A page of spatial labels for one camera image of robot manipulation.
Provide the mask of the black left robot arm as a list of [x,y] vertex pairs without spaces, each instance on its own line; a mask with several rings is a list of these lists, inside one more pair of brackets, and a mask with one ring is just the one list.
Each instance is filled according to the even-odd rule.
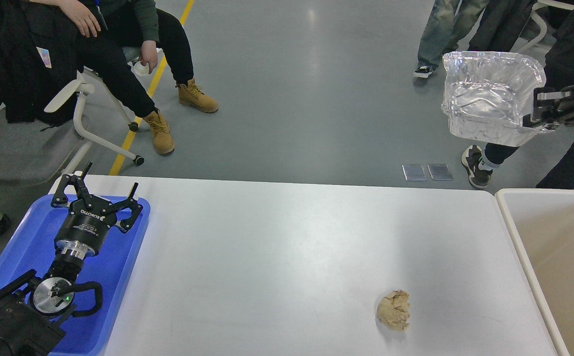
[[112,202],[91,194],[80,174],[65,174],[52,197],[53,208],[67,216],[54,238],[55,255],[47,273],[34,269],[0,289],[0,356],[47,356],[63,340],[68,318],[90,317],[103,308],[103,286],[78,282],[88,257],[97,256],[111,228],[127,233],[143,205],[135,182],[124,200]]

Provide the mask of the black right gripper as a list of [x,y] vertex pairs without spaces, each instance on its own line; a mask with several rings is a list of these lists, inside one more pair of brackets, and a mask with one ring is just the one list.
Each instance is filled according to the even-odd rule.
[[561,124],[574,127],[574,85],[559,91],[554,88],[534,89],[533,105],[553,104],[559,104],[559,117],[555,110],[534,111],[522,117],[523,128],[553,131]]

